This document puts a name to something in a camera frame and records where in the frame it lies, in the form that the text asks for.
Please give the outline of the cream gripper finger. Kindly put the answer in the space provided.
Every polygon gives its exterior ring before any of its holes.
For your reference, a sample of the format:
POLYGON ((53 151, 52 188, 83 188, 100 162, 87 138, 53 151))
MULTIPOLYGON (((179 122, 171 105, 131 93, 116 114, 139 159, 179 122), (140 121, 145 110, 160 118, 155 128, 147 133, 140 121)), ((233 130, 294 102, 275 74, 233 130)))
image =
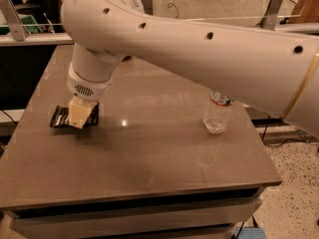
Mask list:
POLYGON ((69 102, 69 125, 76 128, 83 128, 85 125, 96 123, 98 107, 96 101, 86 101, 73 96, 69 102))

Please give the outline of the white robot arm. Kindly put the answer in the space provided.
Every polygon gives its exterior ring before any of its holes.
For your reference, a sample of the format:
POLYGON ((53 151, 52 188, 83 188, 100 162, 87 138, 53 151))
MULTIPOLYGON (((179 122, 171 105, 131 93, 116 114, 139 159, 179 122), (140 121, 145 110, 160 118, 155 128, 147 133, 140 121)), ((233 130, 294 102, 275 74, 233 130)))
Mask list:
POLYGON ((145 60, 319 136, 319 38, 147 15, 141 0, 64 0, 68 87, 93 104, 126 56, 145 60))

